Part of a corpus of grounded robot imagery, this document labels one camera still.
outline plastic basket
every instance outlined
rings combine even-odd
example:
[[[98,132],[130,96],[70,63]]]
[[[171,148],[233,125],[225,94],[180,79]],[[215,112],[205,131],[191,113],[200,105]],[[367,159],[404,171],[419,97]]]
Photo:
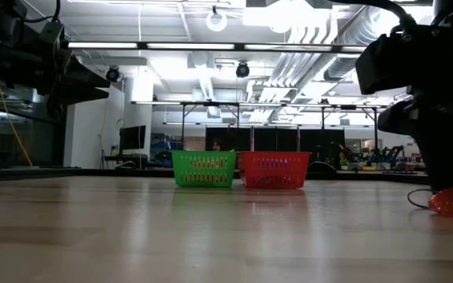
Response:
[[[174,176],[178,186],[230,187],[237,153],[172,152]]]
[[[301,188],[310,156],[311,153],[240,153],[241,180],[250,189]]]

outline black equipment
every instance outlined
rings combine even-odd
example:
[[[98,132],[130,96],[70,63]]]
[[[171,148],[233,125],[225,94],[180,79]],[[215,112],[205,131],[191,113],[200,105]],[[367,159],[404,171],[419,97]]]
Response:
[[[241,79],[247,77],[249,75],[248,63],[246,63],[246,62],[239,63],[235,74],[237,75],[238,78],[241,78]]]
[[[125,149],[145,148],[146,126],[120,129],[120,153]]]
[[[64,26],[58,20],[60,1],[52,17],[29,20],[20,0],[0,0],[0,80],[7,87],[15,84],[35,88],[49,95],[49,116],[58,119],[67,105],[107,98],[97,89],[110,83],[79,63],[67,46]],[[25,23],[46,23],[41,32]]]
[[[453,0],[433,0],[435,18],[418,25],[403,8],[388,0],[331,0],[377,6],[395,13],[400,25],[372,42],[356,61],[363,94],[407,86],[413,101],[382,112],[378,129],[409,134],[417,142],[434,193],[453,187]]]
[[[106,72],[106,79],[111,83],[117,83],[122,79],[120,74],[120,67],[110,66],[108,72]]]

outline cable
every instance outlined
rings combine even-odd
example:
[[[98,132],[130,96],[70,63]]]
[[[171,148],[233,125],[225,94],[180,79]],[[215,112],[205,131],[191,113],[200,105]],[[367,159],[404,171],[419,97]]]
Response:
[[[6,115],[8,116],[9,125],[12,127],[13,134],[15,134],[15,138],[17,139],[17,142],[19,143],[19,146],[22,149],[22,152],[24,153],[25,158],[28,160],[29,166],[32,167],[32,162],[31,162],[31,159],[29,158],[28,152],[25,150],[25,147],[22,145],[22,141],[19,138],[19,134],[17,133],[17,130],[15,130],[15,127],[13,125],[12,118],[9,116],[9,111],[8,111],[8,108],[6,107],[5,96],[3,94],[4,93],[3,93],[3,90],[2,90],[1,84],[0,84],[0,96],[1,96],[1,99],[3,100],[3,106],[5,107]]]
[[[416,204],[411,198],[410,196],[414,193],[418,193],[418,192],[432,192],[431,189],[414,189],[413,191],[409,192],[407,194],[407,200],[409,203],[413,204],[414,206],[418,207],[418,208],[422,208],[422,209],[428,209],[430,210],[431,208],[429,208],[429,206],[427,205],[421,205],[421,204]]]
[[[25,23],[29,23],[29,24],[36,24],[36,23],[41,23],[45,20],[49,20],[49,19],[52,19],[52,21],[56,21],[56,22],[61,22],[59,20],[59,14],[61,13],[61,0],[57,0],[56,1],[56,6],[55,6],[55,13],[53,13],[53,16],[47,16],[47,17],[41,17],[41,18],[38,18],[38,19],[24,19],[24,18],[20,18],[20,20],[22,20],[23,22]]]
[[[141,126],[138,129],[139,149],[141,149]],[[139,153],[139,170],[142,170],[142,154]]]
[[[60,13],[61,13],[61,0],[57,0],[57,4],[55,5],[55,14],[53,15],[52,21],[58,21]]]
[[[378,7],[394,13],[400,19],[400,23],[405,28],[410,25],[416,25],[414,18],[410,16],[400,5],[389,0],[330,0],[330,2],[343,4],[360,4]]]

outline green basket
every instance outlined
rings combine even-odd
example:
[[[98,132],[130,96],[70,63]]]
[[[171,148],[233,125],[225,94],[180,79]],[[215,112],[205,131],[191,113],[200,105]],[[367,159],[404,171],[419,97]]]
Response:
[[[172,166],[178,186],[230,187],[237,153],[173,151]]]

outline yellow object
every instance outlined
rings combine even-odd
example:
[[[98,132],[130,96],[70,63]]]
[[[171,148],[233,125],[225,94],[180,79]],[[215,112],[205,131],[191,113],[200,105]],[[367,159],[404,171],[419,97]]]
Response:
[[[3,90],[1,89],[1,84],[0,84],[0,96],[1,99],[3,100],[3,106],[5,107],[6,115],[8,115],[8,121],[9,125],[12,127],[13,134],[15,134],[15,138],[17,139],[17,142],[19,143],[20,148],[22,149],[22,152],[25,155],[25,158],[28,160],[29,166],[32,167],[32,162],[31,159],[29,158],[28,152],[25,150],[25,147],[22,145],[22,141],[20,141],[19,134],[17,133],[17,130],[15,130],[15,127],[12,122],[12,118],[9,116],[8,108],[6,107],[6,100],[5,96],[3,95]]]

